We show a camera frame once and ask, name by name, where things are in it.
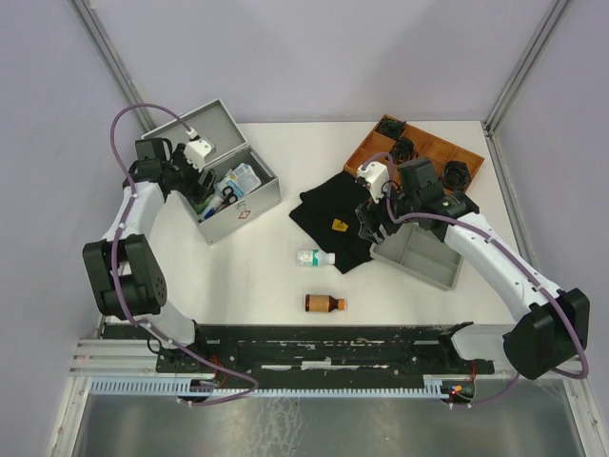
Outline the green small sachet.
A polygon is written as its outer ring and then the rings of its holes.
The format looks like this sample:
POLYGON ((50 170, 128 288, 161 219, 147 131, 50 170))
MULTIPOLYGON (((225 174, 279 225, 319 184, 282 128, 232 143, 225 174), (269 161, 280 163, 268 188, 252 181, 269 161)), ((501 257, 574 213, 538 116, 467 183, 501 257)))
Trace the green small sachet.
POLYGON ((192 207, 197 214, 201 214, 206 208, 206 203, 200 202, 197 204, 193 204, 192 207))

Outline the white blue tube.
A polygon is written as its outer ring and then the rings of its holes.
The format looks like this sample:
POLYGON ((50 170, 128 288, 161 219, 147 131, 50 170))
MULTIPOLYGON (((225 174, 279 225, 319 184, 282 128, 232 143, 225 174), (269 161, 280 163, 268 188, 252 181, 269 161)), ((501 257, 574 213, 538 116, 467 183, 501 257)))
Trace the white blue tube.
POLYGON ((225 205, 225 202, 220 199, 212 199, 208 205, 204 207, 204 209, 200 213, 200 219, 206 220, 216 214, 219 209, 221 209, 225 205))

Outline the grey metal first aid box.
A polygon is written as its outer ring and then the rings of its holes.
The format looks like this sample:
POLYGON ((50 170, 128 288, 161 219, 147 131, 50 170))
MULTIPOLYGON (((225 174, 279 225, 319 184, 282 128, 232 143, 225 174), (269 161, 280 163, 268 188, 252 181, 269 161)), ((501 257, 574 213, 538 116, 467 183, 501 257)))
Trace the grey metal first aid box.
POLYGON ((207 219, 197 214, 182 194, 172 192, 169 195, 167 203, 184 214, 206 242, 213 245, 278 205, 282 200, 280 181, 246 140, 222 101, 214 100, 182 114, 181 118, 214 145, 215 150, 209 154, 206 162, 219 179, 241 164, 246 164, 261 181, 261 185, 248 195, 207 219))

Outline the blue white gauze packet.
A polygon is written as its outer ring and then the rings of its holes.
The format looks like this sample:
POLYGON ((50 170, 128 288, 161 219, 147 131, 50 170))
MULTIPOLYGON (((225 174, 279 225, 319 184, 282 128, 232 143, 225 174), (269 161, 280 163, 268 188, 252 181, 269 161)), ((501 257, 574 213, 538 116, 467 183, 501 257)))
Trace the blue white gauze packet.
POLYGON ((261 179, 256 175, 252 166, 242 163, 236 169, 230 169, 222 182, 219 184, 220 190, 226 187, 238 197, 244 196, 257 189, 262 184, 261 179))

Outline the grey plastic divided tray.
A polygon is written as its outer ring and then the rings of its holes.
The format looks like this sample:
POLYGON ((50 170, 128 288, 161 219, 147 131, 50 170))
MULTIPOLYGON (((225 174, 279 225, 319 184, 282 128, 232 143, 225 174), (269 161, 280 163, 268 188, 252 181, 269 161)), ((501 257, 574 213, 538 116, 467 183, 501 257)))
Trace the grey plastic divided tray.
POLYGON ((441 290, 458 282, 462 257, 417 225, 403 225, 381 244, 373 244, 370 256, 441 290))

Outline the clear bottle green label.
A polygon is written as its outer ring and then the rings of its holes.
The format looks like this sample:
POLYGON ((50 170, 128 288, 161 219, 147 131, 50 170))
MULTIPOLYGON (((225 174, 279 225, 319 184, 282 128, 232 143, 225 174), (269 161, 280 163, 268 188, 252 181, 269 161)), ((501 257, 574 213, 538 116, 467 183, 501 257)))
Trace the clear bottle green label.
POLYGON ((334 266, 336 255, 319 249, 299 249, 297 252, 297 262, 302 267, 334 266))

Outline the brown medicine bottle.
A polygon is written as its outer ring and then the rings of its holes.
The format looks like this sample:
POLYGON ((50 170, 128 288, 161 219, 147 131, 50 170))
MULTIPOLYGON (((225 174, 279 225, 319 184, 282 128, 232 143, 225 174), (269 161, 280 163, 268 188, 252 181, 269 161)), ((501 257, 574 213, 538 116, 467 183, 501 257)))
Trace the brown medicine bottle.
POLYGON ((307 294, 304 299, 306 312, 329 313, 334 310, 344 311, 346 309, 345 299, 337 299, 331 295, 307 294))

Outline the black handled scissors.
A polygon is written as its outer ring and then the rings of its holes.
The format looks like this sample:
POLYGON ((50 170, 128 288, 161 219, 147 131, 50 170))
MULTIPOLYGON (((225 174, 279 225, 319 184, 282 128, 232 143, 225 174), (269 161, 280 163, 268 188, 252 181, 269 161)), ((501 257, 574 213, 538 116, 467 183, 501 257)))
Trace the black handled scissors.
POLYGON ((222 189, 223 204, 226 206, 232 205, 238 201, 238 195, 232 186, 226 186, 222 189))

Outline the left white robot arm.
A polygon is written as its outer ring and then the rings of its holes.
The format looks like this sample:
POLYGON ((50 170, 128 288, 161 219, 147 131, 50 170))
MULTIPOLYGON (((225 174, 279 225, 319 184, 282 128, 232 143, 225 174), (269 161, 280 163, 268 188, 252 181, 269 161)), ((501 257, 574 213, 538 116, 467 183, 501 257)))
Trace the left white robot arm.
POLYGON ((112 225, 83 248, 89 283, 103 316, 143 327, 163 348, 179 348, 178 361, 188 370, 199 371, 209 363, 210 348, 196 339, 195 323, 168 301, 148 237, 171 193, 200 202, 213 192, 215 172, 206 162, 215 147, 196 134, 177 145, 166 138, 138 140, 135 149, 112 225))

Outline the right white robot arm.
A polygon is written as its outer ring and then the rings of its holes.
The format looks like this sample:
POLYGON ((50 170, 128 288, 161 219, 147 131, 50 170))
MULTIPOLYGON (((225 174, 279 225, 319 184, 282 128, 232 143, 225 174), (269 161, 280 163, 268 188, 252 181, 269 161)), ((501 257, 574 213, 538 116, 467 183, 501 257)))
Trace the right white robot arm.
POLYGON ((368 159, 356 181, 369 191, 358 205, 360 237, 381 244, 404 224, 416 224, 466 260, 500 296, 515 323, 462 324, 438 346, 437 361, 458 372, 471 360, 506 361, 536 380, 553 371, 584 379, 590 301, 578 288, 549 280, 505 244, 480 208, 463 192, 446 193, 431 162, 417 158, 395 166, 387 153, 368 159))

